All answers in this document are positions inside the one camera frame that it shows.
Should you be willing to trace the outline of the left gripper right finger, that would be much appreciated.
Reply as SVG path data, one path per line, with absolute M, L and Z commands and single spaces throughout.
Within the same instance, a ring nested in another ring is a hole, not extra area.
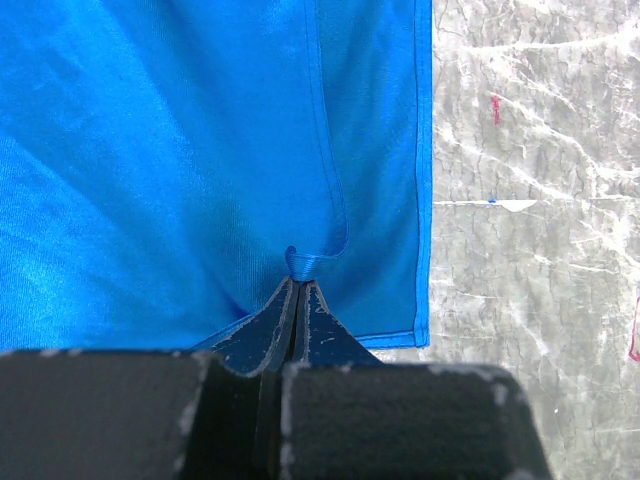
M 283 479 L 548 479 L 526 394 L 486 364 L 392 364 L 300 289 L 282 371 Z

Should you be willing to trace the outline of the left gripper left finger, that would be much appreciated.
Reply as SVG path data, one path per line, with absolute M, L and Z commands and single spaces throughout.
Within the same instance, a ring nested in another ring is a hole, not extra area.
M 271 479 L 299 287 L 219 343 L 1 356 L 5 479 Z

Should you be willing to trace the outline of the blue cloth napkin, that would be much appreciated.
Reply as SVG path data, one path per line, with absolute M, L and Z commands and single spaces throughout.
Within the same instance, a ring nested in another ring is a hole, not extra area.
M 429 342 L 428 1 L 5 1 L 1 346 L 184 349 L 317 281 Z

